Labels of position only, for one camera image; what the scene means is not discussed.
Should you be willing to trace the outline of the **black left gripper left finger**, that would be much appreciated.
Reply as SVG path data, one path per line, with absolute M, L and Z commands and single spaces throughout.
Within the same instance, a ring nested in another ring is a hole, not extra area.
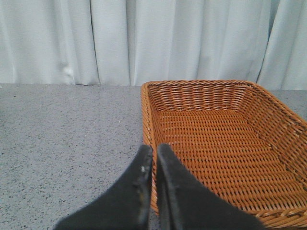
M 63 218 L 57 230 L 146 230 L 152 191 L 153 150 L 141 145 L 135 158 L 99 198 Z

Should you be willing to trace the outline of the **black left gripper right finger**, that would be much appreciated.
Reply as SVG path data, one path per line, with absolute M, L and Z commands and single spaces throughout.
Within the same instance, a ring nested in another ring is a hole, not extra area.
M 262 230 L 253 215 L 227 203 L 201 184 L 171 147 L 157 150 L 156 187 L 163 230 Z

